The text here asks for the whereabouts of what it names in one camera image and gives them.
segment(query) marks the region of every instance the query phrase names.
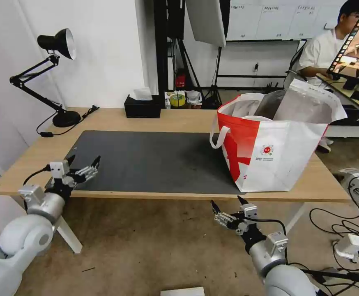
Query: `desk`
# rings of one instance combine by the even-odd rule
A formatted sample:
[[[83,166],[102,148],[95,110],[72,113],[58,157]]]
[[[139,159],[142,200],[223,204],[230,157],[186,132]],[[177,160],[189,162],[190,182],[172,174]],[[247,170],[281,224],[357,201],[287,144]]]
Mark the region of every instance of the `desk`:
[[[80,114],[87,109],[74,108]],[[39,138],[0,178],[0,195],[16,196],[25,178],[44,167],[50,161],[62,160],[85,130],[137,131],[137,132],[205,132],[209,133],[216,116],[216,110],[162,110],[160,119],[126,118],[124,109],[100,109],[90,115],[67,134],[53,138]],[[50,127],[50,132],[62,129]],[[50,175],[42,173],[33,178],[34,184],[44,185]],[[231,200],[231,194],[187,194],[150,192],[108,192],[74,190],[72,197],[128,198],[128,199],[192,199]],[[252,201],[284,201],[295,203],[286,221],[287,230],[305,211],[306,202],[348,202],[347,193],[330,174],[320,159],[314,154],[295,187],[288,192],[248,193],[246,199]],[[80,252],[80,243],[69,227],[60,230],[69,245]]]
[[[321,74],[317,74],[317,77],[322,82],[325,82],[321,85],[321,87],[329,85],[329,88],[331,88],[334,91],[334,94],[339,97],[343,105],[353,105],[357,109],[359,109],[359,100],[351,98],[352,94],[354,93],[354,90],[343,89],[343,86],[347,81],[346,78],[341,77],[339,80],[333,81],[330,78],[325,77]],[[327,129],[326,136],[359,138],[359,125],[330,125]]]

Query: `person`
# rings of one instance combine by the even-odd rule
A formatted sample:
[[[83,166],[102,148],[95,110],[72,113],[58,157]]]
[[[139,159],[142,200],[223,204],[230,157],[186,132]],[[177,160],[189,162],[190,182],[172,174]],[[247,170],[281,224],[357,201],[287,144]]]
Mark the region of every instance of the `person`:
[[[335,28],[307,41],[294,70],[306,77],[308,83],[322,86],[323,82],[316,77],[316,74],[331,77],[327,73],[327,69],[336,58],[358,20],[359,0],[347,0],[340,9]],[[329,153],[331,151],[329,145],[332,143],[332,140],[323,137],[317,149],[322,153]]]

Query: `desk lamp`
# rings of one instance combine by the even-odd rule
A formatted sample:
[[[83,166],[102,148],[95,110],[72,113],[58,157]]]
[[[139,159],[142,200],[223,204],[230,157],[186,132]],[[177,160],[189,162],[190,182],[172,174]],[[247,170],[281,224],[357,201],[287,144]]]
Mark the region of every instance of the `desk lamp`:
[[[28,81],[36,78],[37,76],[40,76],[41,74],[59,65],[60,56],[58,56],[55,51],[59,51],[62,55],[71,60],[74,60],[76,58],[76,49],[74,46],[73,35],[70,29],[63,29],[60,30],[55,36],[40,35],[39,37],[37,37],[37,43],[42,49],[45,49],[48,54],[50,54],[50,56],[42,62],[38,63],[37,65],[27,69],[26,71],[11,77],[10,83],[23,90],[24,92],[30,94],[31,96],[34,96],[36,99],[43,102],[44,104],[55,109],[57,114],[52,119],[54,126],[69,127],[72,125],[76,125],[81,120],[81,116],[77,112],[64,110],[61,104],[39,95],[38,93],[26,86],[26,83]],[[51,62],[52,65],[39,72],[30,73],[30,71],[36,69],[41,65],[44,65],[47,62]]]

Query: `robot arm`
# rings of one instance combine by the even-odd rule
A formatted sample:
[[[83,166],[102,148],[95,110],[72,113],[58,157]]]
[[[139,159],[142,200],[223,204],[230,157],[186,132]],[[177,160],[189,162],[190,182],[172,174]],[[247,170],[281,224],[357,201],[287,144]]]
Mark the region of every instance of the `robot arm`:
[[[211,201],[214,220],[227,229],[235,230],[245,242],[255,269],[265,285],[267,296],[315,296],[314,285],[300,269],[288,266],[285,258],[288,238],[283,232],[265,236],[257,228],[258,208],[238,197],[241,211],[221,212]]]
[[[72,190],[97,174],[100,156],[81,170],[69,168],[72,160],[74,157],[47,166],[53,179],[52,187],[45,192],[37,185],[25,185],[19,190],[28,210],[26,216],[11,221],[0,235],[0,296],[15,294],[25,269],[50,245]]]

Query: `glasses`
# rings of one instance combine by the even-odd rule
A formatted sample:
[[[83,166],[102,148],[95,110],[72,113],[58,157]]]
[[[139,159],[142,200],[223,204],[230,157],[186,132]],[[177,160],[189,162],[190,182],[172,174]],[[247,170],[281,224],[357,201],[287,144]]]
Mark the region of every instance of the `glasses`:
[[[351,13],[349,16],[359,19],[359,13]]]

